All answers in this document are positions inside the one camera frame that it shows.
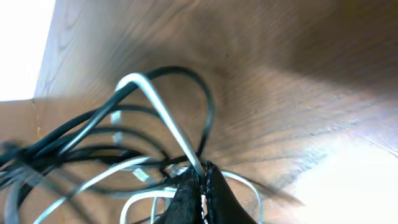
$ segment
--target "brown wood grain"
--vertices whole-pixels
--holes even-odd
[[[265,221],[396,223],[388,211],[397,195],[397,11],[396,1],[366,0],[59,0],[34,100],[41,135],[102,105],[128,73],[186,66],[216,100],[205,157],[306,204],[265,199]],[[178,76],[154,82],[197,143],[205,117],[199,88]],[[126,101],[148,105],[138,92]],[[125,125],[181,154],[156,120],[129,114]],[[256,214],[255,198],[238,192]],[[95,200],[98,220],[118,219],[123,202]],[[138,208],[136,220],[149,214]],[[346,212],[356,208],[363,212]]]

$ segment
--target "wooden table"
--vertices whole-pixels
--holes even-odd
[[[40,134],[102,105],[128,73],[190,67],[216,100],[205,158],[304,204],[265,197],[267,223],[397,223],[397,27],[393,1],[58,0],[34,100]],[[154,83],[197,143],[200,89],[178,75]],[[126,102],[148,105],[141,92]],[[156,120],[127,117],[182,154]],[[84,166],[85,177],[104,169]],[[256,218],[253,194],[231,186]],[[99,222],[117,222],[124,200],[80,197]],[[134,206],[131,220],[149,208]]]

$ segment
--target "bundle of cables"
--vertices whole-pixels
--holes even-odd
[[[151,79],[169,74],[181,74],[192,79],[201,87],[206,96],[207,117],[196,152],[193,152],[189,141],[175,124],[160,96],[150,83]],[[154,109],[145,106],[120,104],[125,97],[138,88],[141,88],[148,99],[150,99]],[[5,142],[3,144],[3,152],[0,156],[0,188],[9,188],[6,200],[6,211],[4,213],[5,223],[20,222],[19,208],[32,189],[39,183],[53,193],[58,194],[60,198],[49,206],[34,223],[42,223],[52,211],[66,201],[68,201],[88,223],[92,223],[93,221],[91,218],[87,217],[82,212],[82,209],[79,208],[79,205],[73,203],[72,200],[73,196],[84,190],[90,190],[116,198],[130,198],[123,208],[120,223],[126,223],[127,210],[133,202],[146,197],[154,197],[154,209],[152,209],[152,216],[150,218],[151,223],[153,223],[156,217],[157,198],[172,198],[175,195],[176,186],[178,186],[181,181],[181,174],[186,170],[186,167],[179,166],[179,163],[190,161],[191,166],[200,176],[205,175],[205,171],[202,167],[203,161],[200,158],[213,123],[214,109],[215,103],[208,86],[190,69],[176,66],[160,67],[147,73],[132,73],[124,77],[119,82],[115,94],[103,106],[71,119],[35,144],[24,147],[11,142]],[[120,125],[98,126],[109,114],[111,115],[111,122],[113,124],[120,123],[121,111],[138,111],[159,118],[174,135],[185,155],[170,158],[167,150],[164,149],[161,144],[153,140],[150,136],[135,129],[124,128]],[[80,124],[84,125],[78,131],[70,131]],[[76,148],[87,136],[103,133],[113,133],[116,136],[128,134],[140,138],[159,150],[164,159],[158,160],[145,156],[142,152],[121,144],[120,138],[114,138],[116,141],[115,144],[100,144]],[[99,153],[101,151],[114,151],[116,153],[105,156]],[[109,169],[85,182],[61,169],[66,163],[80,161],[100,162],[109,165]],[[153,183],[153,181],[150,183],[148,182],[148,186],[141,189],[107,189],[95,186],[95,183],[120,170],[134,171],[133,173],[137,178],[147,182],[148,175],[145,173],[146,169],[158,169],[163,179],[158,183]],[[46,178],[46,175],[50,172],[59,172],[57,173],[59,176],[74,183],[76,187],[71,192],[62,192],[56,183]],[[240,177],[234,173],[223,171],[223,174],[225,177],[245,183],[255,191],[259,200],[259,223],[261,223],[262,202],[255,186],[244,177]]]

